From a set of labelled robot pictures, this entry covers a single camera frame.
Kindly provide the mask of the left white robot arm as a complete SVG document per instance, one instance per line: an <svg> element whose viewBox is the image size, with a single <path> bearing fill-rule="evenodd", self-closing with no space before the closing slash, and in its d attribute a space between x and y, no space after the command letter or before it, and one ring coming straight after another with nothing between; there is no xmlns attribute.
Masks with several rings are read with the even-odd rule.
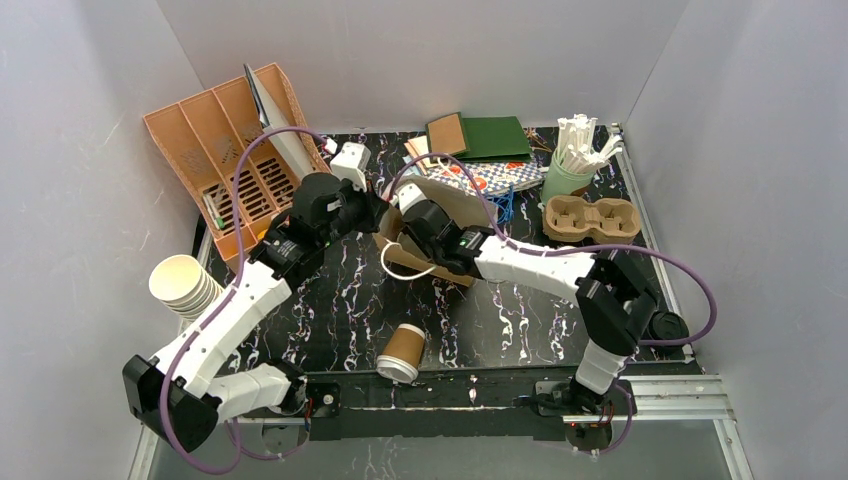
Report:
<svg viewBox="0 0 848 480"><path fill-rule="evenodd" d="M326 249L352 232L377 230L388 204L365 175L313 173L294 192L241 264L236 279L175 340L122 374L131 413L176 451L202 445L226 420L260 408L302 414L303 371L286 360L221 377L230 354L323 265Z"/></svg>

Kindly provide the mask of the kraft paper takeout bag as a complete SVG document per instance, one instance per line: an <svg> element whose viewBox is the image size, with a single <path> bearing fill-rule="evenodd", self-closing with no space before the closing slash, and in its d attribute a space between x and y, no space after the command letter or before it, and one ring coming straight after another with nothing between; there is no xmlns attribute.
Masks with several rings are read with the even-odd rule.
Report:
<svg viewBox="0 0 848 480"><path fill-rule="evenodd" d="M395 197L397 190L406 183L418 185L426 195L426 200L440 205L463 229L459 246L460 252L467 258L466 262L434 262L407 235ZM480 278L475 258L481 253L483 241L494 235L490 216L495 210L490 202L422 177L400 181L386 197L390 207L373 238L379 248L381 266L389 276L412 281L432 275L463 286L469 286Z"/></svg>

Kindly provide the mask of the stack of pulp cup carriers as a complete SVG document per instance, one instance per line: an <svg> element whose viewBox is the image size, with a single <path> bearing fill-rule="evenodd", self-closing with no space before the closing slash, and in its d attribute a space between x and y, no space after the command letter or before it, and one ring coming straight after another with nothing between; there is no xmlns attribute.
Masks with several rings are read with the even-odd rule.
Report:
<svg viewBox="0 0 848 480"><path fill-rule="evenodd" d="M598 244L631 244L641 228L638 210L623 199L588 202L582 197L557 195L548 200L543 213L545 235L561 242L591 238Z"/></svg>

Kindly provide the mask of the brown paper coffee cup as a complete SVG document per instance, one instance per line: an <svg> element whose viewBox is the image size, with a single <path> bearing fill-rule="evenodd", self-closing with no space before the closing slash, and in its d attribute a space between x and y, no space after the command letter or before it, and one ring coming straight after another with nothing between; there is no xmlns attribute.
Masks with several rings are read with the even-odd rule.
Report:
<svg viewBox="0 0 848 480"><path fill-rule="evenodd" d="M419 327L400 324L377 357L377 373L400 384L411 384L419 374L425 340L425 333Z"/></svg>

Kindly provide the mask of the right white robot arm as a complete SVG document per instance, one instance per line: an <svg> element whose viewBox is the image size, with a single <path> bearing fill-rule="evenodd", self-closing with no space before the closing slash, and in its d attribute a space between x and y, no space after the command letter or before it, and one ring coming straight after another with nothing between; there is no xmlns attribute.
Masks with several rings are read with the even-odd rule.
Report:
<svg viewBox="0 0 848 480"><path fill-rule="evenodd" d="M397 205L405 233L435 265L520 284L577 306L589 341L564 401L584 410L601 405L659 306L658 292L629 256L620 250L579 253L511 244L488 227L459 227L433 200Z"/></svg>

